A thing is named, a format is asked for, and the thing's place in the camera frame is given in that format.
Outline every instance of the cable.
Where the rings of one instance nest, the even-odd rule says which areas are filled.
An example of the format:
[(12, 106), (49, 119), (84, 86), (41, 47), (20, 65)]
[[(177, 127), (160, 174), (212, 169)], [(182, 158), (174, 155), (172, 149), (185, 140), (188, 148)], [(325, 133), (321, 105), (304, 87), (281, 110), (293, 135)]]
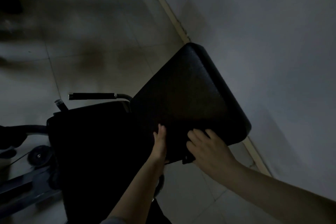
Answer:
[(18, 158), (17, 160), (15, 160), (14, 162), (10, 163), (9, 165), (3, 167), (2, 169), (0, 169), (0, 172), (4, 171), (5, 169), (7, 169), (8, 167), (10, 167), (11, 165), (13, 165), (15, 162), (17, 162), (18, 160), (22, 159), (24, 156), (26, 156), (27, 154), (29, 154), (29, 152), (27, 152), (25, 155), (21, 156), (20, 158)]

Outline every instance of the seat cushion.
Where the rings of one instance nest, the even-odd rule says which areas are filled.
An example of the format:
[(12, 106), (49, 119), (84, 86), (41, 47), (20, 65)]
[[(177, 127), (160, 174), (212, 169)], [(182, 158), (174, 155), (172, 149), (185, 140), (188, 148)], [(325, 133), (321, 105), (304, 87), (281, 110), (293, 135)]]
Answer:
[(105, 219), (151, 152), (128, 104), (72, 109), (47, 121), (69, 223)]
[(193, 160), (187, 132), (210, 128), (227, 145), (246, 138), (251, 124), (205, 49), (184, 45), (135, 95), (131, 110), (145, 138), (167, 127), (167, 158)]

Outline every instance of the white wall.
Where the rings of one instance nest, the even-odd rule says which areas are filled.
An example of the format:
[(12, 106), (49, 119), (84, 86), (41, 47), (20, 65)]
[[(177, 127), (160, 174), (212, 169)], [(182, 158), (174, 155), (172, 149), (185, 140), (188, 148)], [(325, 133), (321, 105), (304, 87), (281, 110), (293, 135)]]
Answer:
[(167, 0), (272, 175), (336, 200), (336, 0)]

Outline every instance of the person's left hand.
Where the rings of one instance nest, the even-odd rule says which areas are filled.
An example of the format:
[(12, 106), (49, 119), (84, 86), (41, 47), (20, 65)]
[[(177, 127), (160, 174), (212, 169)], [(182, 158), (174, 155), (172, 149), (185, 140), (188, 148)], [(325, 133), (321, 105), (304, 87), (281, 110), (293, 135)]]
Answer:
[(153, 132), (154, 135), (154, 146), (152, 153), (150, 154), (150, 158), (165, 163), (166, 154), (167, 154), (167, 147), (166, 147), (166, 135), (167, 129), (165, 126), (159, 124), (159, 131), (158, 133)]

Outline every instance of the bare skin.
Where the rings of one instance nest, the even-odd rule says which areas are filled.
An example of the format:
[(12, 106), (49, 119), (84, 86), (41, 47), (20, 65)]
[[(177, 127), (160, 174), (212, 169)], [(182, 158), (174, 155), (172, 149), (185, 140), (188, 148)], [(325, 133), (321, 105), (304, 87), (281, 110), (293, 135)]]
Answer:
[(108, 218), (117, 217), (126, 224), (144, 224), (154, 196), (157, 180), (163, 173), (166, 159), (166, 128), (159, 124), (154, 132), (154, 146), (148, 160), (141, 167)]
[(283, 223), (336, 223), (336, 202), (240, 164), (216, 133), (188, 132), (194, 163), (215, 181)]

